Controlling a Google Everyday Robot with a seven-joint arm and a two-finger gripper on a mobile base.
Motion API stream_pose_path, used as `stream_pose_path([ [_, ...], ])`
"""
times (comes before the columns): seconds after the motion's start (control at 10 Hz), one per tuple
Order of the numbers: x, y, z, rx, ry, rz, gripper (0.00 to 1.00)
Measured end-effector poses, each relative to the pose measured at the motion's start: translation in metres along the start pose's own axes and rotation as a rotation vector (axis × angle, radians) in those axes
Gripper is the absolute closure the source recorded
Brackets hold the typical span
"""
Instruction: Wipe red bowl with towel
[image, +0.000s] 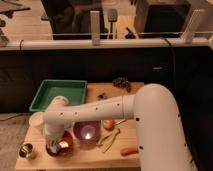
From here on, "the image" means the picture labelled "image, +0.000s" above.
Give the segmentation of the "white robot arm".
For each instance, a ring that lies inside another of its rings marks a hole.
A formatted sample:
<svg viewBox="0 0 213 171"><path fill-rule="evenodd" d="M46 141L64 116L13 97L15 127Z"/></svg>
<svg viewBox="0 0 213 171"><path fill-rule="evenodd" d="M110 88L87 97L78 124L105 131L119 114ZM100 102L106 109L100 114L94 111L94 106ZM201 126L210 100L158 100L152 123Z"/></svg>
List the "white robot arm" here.
<svg viewBox="0 0 213 171"><path fill-rule="evenodd" d="M133 119L141 171L197 171L192 164L176 99L160 84L146 84L134 95L122 95L79 106L60 100L43 114L44 135L57 141L67 122Z"/></svg>

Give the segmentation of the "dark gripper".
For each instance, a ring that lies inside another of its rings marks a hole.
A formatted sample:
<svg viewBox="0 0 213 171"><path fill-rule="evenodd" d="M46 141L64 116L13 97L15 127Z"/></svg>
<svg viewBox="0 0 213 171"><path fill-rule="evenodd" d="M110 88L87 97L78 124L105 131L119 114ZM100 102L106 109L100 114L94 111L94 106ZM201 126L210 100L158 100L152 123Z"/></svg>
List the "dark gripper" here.
<svg viewBox="0 0 213 171"><path fill-rule="evenodd" d="M51 140L46 144L46 148L50 153L57 154L63 148L63 141Z"/></svg>

